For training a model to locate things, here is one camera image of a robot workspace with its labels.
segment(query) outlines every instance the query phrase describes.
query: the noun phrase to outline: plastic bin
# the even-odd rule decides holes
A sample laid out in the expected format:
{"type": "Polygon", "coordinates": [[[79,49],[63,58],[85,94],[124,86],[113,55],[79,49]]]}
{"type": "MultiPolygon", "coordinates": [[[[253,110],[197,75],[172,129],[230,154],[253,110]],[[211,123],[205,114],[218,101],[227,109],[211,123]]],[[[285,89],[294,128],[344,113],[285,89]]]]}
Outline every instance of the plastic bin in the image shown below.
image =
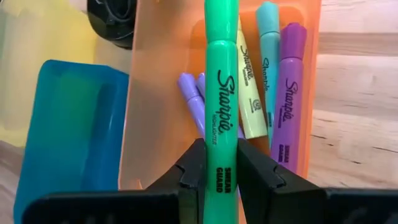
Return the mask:
{"type": "Polygon", "coordinates": [[[40,70],[15,224],[34,200],[118,189],[128,75],[104,65],[49,60],[40,70]]]}
{"type": "Polygon", "coordinates": [[[97,35],[67,0],[0,3],[0,141],[24,146],[37,75],[49,59],[95,62],[97,35]]]}
{"type": "MultiPolygon", "coordinates": [[[[243,32],[259,91],[263,87],[255,11],[262,2],[240,1],[243,32]]],[[[273,2],[279,5],[281,28],[300,22],[308,30],[299,164],[300,174],[306,177],[321,0],[273,2]]],[[[200,137],[178,90],[177,78],[182,72],[197,76],[205,70],[205,45],[204,0],[139,1],[119,175],[121,189],[135,188],[137,181],[147,187],[200,137]]],[[[267,147],[265,142],[255,143],[267,147]]]]}

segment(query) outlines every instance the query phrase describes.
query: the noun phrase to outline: wooden surface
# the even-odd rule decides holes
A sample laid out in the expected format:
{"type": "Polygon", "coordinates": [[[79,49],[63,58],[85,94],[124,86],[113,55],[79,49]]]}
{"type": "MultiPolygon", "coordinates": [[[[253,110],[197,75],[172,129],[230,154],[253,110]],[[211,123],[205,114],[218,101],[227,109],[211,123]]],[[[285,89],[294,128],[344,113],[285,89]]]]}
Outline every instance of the wooden surface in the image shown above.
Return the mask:
{"type": "MultiPolygon", "coordinates": [[[[308,174],[315,184],[398,188],[397,8],[396,0],[323,0],[308,174]]],[[[129,70],[130,60],[108,58],[114,49],[102,44],[99,62],[129,70]]],[[[12,223],[21,159],[0,143],[2,224],[12,223]]]]}

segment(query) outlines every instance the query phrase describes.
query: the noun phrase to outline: teal highlighter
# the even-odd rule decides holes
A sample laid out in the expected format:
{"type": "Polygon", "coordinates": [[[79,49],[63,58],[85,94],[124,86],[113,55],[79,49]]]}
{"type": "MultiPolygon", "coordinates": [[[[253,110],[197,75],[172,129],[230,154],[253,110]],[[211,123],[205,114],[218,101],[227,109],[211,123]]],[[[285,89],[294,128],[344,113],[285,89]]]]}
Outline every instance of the teal highlighter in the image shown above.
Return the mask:
{"type": "Polygon", "coordinates": [[[238,223],[238,0],[205,0],[207,179],[204,224],[238,223]]]}
{"type": "Polygon", "coordinates": [[[256,11],[257,26],[260,35],[262,76],[266,99],[269,147],[271,148],[276,92],[279,74],[279,10],[278,5],[264,2],[256,11]]]}

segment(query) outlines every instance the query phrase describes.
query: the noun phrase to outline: yellow plastic container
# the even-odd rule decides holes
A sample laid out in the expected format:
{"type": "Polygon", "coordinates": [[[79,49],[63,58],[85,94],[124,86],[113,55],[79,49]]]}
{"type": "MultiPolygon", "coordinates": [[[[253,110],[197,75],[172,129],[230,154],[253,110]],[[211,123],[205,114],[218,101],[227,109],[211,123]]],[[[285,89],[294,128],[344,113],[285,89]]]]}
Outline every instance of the yellow plastic container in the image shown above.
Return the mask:
{"type": "MultiPolygon", "coordinates": [[[[240,0],[243,32],[260,92],[263,92],[261,54],[255,11],[262,2],[240,0]]],[[[303,60],[299,164],[300,175],[306,177],[321,0],[272,2],[279,5],[280,28],[299,22],[308,32],[303,60]]],[[[182,72],[197,76],[205,70],[203,8],[203,0],[139,1],[119,174],[121,189],[147,187],[200,137],[178,90],[177,78],[182,72]]],[[[267,142],[254,144],[268,147],[267,142]]]]}
{"type": "Polygon", "coordinates": [[[0,141],[24,146],[42,64],[93,63],[97,35],[67,0],[0,3],[0,141]]]}

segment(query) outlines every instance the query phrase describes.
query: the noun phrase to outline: sharpie logo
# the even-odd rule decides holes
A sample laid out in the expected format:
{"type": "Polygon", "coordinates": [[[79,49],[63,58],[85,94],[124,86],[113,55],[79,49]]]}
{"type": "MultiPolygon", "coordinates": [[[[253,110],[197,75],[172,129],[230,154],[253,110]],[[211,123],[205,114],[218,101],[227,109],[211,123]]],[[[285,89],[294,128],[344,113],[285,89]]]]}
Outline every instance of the sharpie logo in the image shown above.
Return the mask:
{"type": "Polygon", "coordinates": [[[299,90],[299,85],[297,82],[292,82],[289,84],[289,79],[286,78],[286,92],[285,92],[285,104],[280,108],[279,111],[279,123],[278,128],[282,126],[282,122],[290,120],[294,117],[294,95],[299,90]]]}
{"type": "Polygon", "coordinates": [[[244,68],[243,68],[244,84],[246,86],[248,86],[249,80],[254,77],[254,72],[253,72],[253,68],[251,66],[249,52],[247,49],[244,50],[242,45],[241,45],[241,52],[242,52],[243,61],[244,61],[244,68]]]}
{"type": "Polygon", "coordinates": [[[231,193],[231,168],[217,168],[216,190],[218,193],[231,193]]]}
{"type": "Polygon", "coordinates": [[[218,71],[218,104],[219,109],[216,114],[219,117],[218,133],[223,134],[233,127],[231,122],[231,100],[230,95],[235,94],[235,81],[232,76],[229,76],[224,82],[221,80],[221,70],[218,71]]]}
{"type": "Polygon", "coordinates": [[[267,79],[267,69],[269,68],[268,58],[264,58],[262,61],[262,76],[264,77],[264,90],[268,91],[268,79],[267,79]]]}

